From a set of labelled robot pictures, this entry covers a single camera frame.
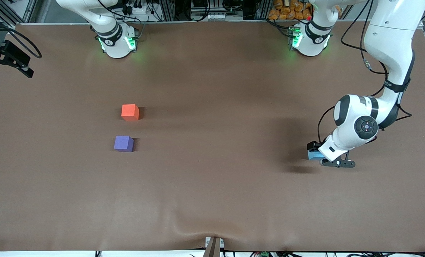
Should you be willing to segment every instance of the wire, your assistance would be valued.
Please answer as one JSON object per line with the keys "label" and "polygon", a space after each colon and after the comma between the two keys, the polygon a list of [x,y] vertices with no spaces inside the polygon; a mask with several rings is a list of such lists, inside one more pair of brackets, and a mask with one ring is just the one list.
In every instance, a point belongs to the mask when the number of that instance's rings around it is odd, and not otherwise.
{"label": "wire", "polygon": [[233,7],[230,5],[230,7],[226,7],[225,6],[225,3],[226,2],[228,2],[228,0],[224,0],[224,1],[222,1],[222,7],[225,9],[225,10],[227,10],[227,11],[239,11],[239,10],[242,10],[242,3],[243,3],[243,1],[241,2],[241,5],[239,6],[239,7],[237,7],[237,8],[235,8],[235,9],[233,9]]}
{"label": "wire", "polygon": [[277,30],[279,30],[279,32],[280,32],[282,35],[287,36],[287,37],[292,37],[292,36],[289,36],[288,34],[285,34],[285,33],[281,30],[281,28],[279,28],[279,26],[277,26],[277,25],[276,25],[276,21],[274,21],[274,26],[277,28]]}
{"label": "wire", "polygon": [[147,21],[142,25],[141,32],[138,34],[138,39],[142,36],[142,33],[144,32],[144,28],[146,27],[146,23],[149,21],[149,17],[147,17]]}
{"label": "wire", "polygon": [[374,136],[374,138],[371,141],[365,143],[365,145],[367,145],[368,143],[374,142],[376,139],[377,139],[377,136]]}
{"label": "wire", "polygon": [[[102,3],[100,0],[97,0],[97,1],[98,1],[98,2],[100,3],[100,5],[101,5],[103,8],[105,8],[108,12],[110,12],[110,13],[112,13],[112,14],[114,14],[114,15],[120,16],[120,17],[122,17],[123,19],[125,19],[125,18],[126,18],[126,16],[121,15],[121,14],[118,14],[118,13],[116,13],[115,11],[113,11],[113,10],[111,10],[111,9],[108,9],[108,7],[106,7],[105,5],[103,5],[103,3]],[[140,20],[140,19],[138,19],[138,18],[136,18],[136,17],[128,17],[128,18],[134,19],[134,21],[141,22],[141,20]]]}
{"label": "wire", "polygon": [[328,110],[326,110],[326,111],[322,114],[322,117],[320,117],[319,123],[317,124],[317,136],[318,136],[318,138],[319,138],[319,143],[323,143],[323,142],[320,140],[320,123],[322,123],[322,119],[323,119],[323,117],[325,117],[325,115],[326,115],[329,111],[331,111],[332,109],[334,109],[334,106],[332,106],[332,107],[328,108]]}
{"label": "wire", "polygon": [[405,114],[406,114],[406,116],[404,116],[404,117],[401,117],[401,118],[398,118],[398,119],[395,119],[395,122],[396,121],[399,121],[399,120],[402,120],[402,119],[406,119],[406,118],[409,118],[409,117],[412,117],[412,114],[410,114],[409,112],[407,112],[407,111],[405,111],[404,109],[403,109],[403,107],[401,107],[401,104],[396,104],[396,106],[402,111],[402,112],[404,112]]}
{"label": "wire", "polygon": [[[13,36],[14,37],[14,39],[16,39],[17,40],[17,42],[19,42],[19,44],[21,45],[21,46],[23,46],[30,54],[32,54],[34,57],[36,57],[36,58],[38,58],[38,59],[40,59],[41,57],[42,57],[42,54],[41,54],[41,52],[39,51],[39,49],[38,49],[38,47],[36,46],[36,44],[34,44],[28,37],[26,37],[25,35],[23,35],[22,33],[20,33],[20,32],[18,32],[18,31],[16,31],[16,30],[14,30],[14,29],[12,29],[12,28],[10,28],[10,27],[7,27],[7,26],[5,26],[1,21],[0,21],[0,28],[3,28],[3,29],[5,29],[6,31],[8,31],[9,32],[9,34],[11,34],[11,36]],[[36,51],[36,54],[31,50],[31,49],[29,49],[28,48],[28,46],[26,46],[15,34],[17,34],[17,35],[19,35],[19,36],[21,36],[23,39],[25,39],[25,41],[27,41],[34,49],[35,49],[35,51]]]}
{"label": "wire", "polygon": [[209,15],[209,12],[211,11],[211,3],[209,2],[209,0],[204,0],[205,1],[205,7],[204,7],[204,15],[201,19],[197,20],[197,21],[202,21],[204,19],[206,19],[206,17]]}
{"label": "wire", "polygon": [[284,28],[284,29],[289,28],[289,27],[285,27],[285,26],[281,26],[281,25],[276,24],[276,20],[274,20],[274,23],[271,20],[268,20],[268,19],[265,19],[265,18],[260,18],[259,20],[266,21],[267,23],[271,24],[271,26],[276,26],[276,27]]}
{"label": "wire", "polygon": [[294,20],[297,20],[297,21],[299,21],[300,23],[303,23],[303,24],[306,24],[306,25],[308,25],[308,24],[309,24],[309,22],[303,22],[302,20],[298,20],[298,19],[294,19]]}
{"label": "wire", "polygon": [[[185,0],[184,4],[183,4],[183,12],[185,17],[189,20],[189,21],[194,21],[194,19],[191,18],[191,16],[189,14],[187,14],[187,10],[191,7],[187,6],[187,3],[189,2],[189,0]],[[209,15],[209,12],[211,11],[211,3],[209,2],[209,0],[204,0],[204,14],[201,17],[201,19],[196,20],[196,21],[202,21],[204,19],[206,19],[206,17]]]}
{"label": "wire", "polygon": [[364,59],[364,55],[363,55],[363,36],[364,36],[364,30],[366,28],[366,23],[369,19],[369,15],[371,14],[371,8],[373,7],[373,3],[374,0],[371,0],[371,5],[369,5],[369,9],[368,9],[368,14],[366,15],[366,20],[363,23],[363,29],[361,30],[361,37],[360,37],[360,53],[361,53],[361,58]]}
{"label": "wire", "polygon": [[[367,14],[367,16],[366,16],[366,20],[365,20],[365,22],[364,22],[364,24],[363,24],[363,29],[362,29],[362,31],[361,31],[361,37],[360,37],[360,47],[357,47],[357,46],[354,46],[354,45],[351,45],[351,44],[348,44],[348,43],[346,43],[346,42],[344,42],[344,37],[346,36],[346,34],[348,33],[348,31],[352,28],[352,26],[356,23],[356,21],[358,20],[358,18],[361,16],[361,14],[364,12],[364,10],[366,9],[366,6],[368,6],[368,4],[369,4],[369,1],[371,1],[371,5],[369,6],[369,10],[368,10],[368,14]],[[377,72],[377,71],[374,71],[374,70],[372,70],[371,69],[371,66],[369,65],[366,65],[366,63],[367,63],[367,61],[366,61],[366,59],[364,58],[364,54],[363,54],[363,52],[368,52],[368,51],[366,51],[366,49],[364,49],[363,48],[363,38],[364,38],[364,30],[365,30],[365,28],[366,28],[366,23],[367,23],[367,21],[368,21],[368,19],[369,19],[369,15],[370,15],[370,13],[371,13],[371,7],[373,6],[373,2],[374,2],[374,0],[367,0],[366,1],[366,4],[363,6],[363,8],[361,9],[361,11],[360,11],[360,13],[358,13],[358,15],[356,16],[356,18],[354,19],[354,21],[349,25],[349,27],[346,29],[346,31],[344,32],[344,34],[343,34],[343,36],[341,36],[341,43],[343,44],[343,45],[345,45],[345,46],[348,46],[348,47],[351,47],[351,48],[353,48],[353,49],[357,49],[357,50],[360,50],[360,54],[361,54],[361,57],[362,57],[362,59],[363,59],[363,62],[365,63],[365,66],[368,68],[368,70],[369,71],[371,71],[372,73],[375,73],[375,74],[384,74],[385,75],[385,79],[387,79],[388,78],[388,72],[387,72],[387,69],[385,68],[385,65],[382,63],[382,62],[379,62],[380,63],[380,65],[382,65],[382,67],[384,68],[384,72]]]}
{"label": "wire", "polygon": [[149,3],[151,3],[152,5],[152,9],[151,9],[151,14],[158,20],[158,21],[162,21],[162,18],[160,18],[160,16],[158,16],[157,10],[155,9],[154,3],[152,2],[152,0],[146,0],[147,6],[149,7]]}
{"label": "wire", "polygon": [[346,45],[346,46],[348,46],[348,47],[352,47],[352,48],[354,48],[354,49],[361,50],[361,48],[360,48],[360,47],[356,47],[356,46],[353,46],[353,45],[351,45],[351,44],[348,44],[348,43],[344,42],[344,37],[346,36],[347,32],[349,32],[349,30],[352,28],[352,26],[356,23],[356,21],[358,20],[358,18],[360,17],[360,15],[364,12],[364,10],[365,10],[366,6],[368,6],[368,3],[369,3],[369,0],[367,0],[367,1],[366,1],[366,4],[363,6],[363,8],[361,9],[361,11],[358,13],[358,15],[356,16],[356,18],[354,19],[354,21],[353,21],[353,22],[349,25],[349,27],[346,29],[346,31],[344,32],[343,36],[341,36],[341,43],[342,43],[343,45]]}

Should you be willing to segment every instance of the green terminal block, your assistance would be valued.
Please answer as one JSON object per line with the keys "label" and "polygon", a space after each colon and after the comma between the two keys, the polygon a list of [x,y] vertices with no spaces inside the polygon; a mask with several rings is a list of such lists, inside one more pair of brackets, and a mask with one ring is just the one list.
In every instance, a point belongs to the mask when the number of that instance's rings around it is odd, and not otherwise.
{"label": "green terminal block", "polygon": [[289,48],[290,50],[294,50],[294,48],[299,46],[299,43],[303,39],[303,33],[299,27],[289,27],[287,29],[289,35]]}

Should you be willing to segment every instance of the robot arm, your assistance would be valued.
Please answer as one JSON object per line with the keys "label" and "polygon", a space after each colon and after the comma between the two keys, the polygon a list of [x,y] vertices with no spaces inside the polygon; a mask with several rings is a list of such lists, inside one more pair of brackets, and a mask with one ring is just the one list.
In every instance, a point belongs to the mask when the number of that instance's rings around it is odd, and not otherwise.
{"label": "robot arm", "polygon": [[371,141],[379,128],[395,122],[398,104],[410,82],[414,64],[411,43],[424,8],[425,0],[378,0],[364,46],[388,68],[389,76],[381,97],[346,95],[336,103],[337,128],[319,147],[329,161]]}
{"label": "robot arm", "polygon": [[98,34],[101,48],[110,57],[122,58],[136,50],[135,29],[123,22],[117,22],[104,6],[116,5],[118,0],[56,0],[57,3],[86,19]]}
{"label": "robot arm", "polygon": [[307,23],[298,23],[301,37],[293,48],[307,56],[315,56],[327,47],[330,32],[338,20],[336,5],[352,5],[366,0],[309,0],[314,7],[312,19]]}

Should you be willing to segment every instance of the blue cube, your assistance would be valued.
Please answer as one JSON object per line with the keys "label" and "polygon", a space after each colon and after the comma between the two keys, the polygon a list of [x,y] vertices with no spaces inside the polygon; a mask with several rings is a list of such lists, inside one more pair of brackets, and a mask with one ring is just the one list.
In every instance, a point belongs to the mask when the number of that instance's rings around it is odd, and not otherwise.
{"label": "blue cube", "polygon": [[134,140],[129,136],[116,136],[114,149],[118,150],[119,152],[132,152],[133,144]]}

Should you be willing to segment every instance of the table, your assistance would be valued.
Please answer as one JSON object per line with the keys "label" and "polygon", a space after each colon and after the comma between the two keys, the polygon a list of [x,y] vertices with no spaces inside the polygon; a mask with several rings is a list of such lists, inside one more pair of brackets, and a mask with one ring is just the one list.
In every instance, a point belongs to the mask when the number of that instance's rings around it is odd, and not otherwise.
{"label": "table", "polygon": [[[32,79],[0,66],[0,251],[186,249],[206,236],[240,251],[425,251],[422,31],[402,103],[413,117],[353,150],[354,169],[306,160],[320,115],[384,81],[340,44],[348,25],[305,57],[264,22],[150,24],[120,60],[88,26],[18,26],[43,58]],[[122,104],[144,117],[125,122]],[[137,150],[114,151],[117,135]]]}

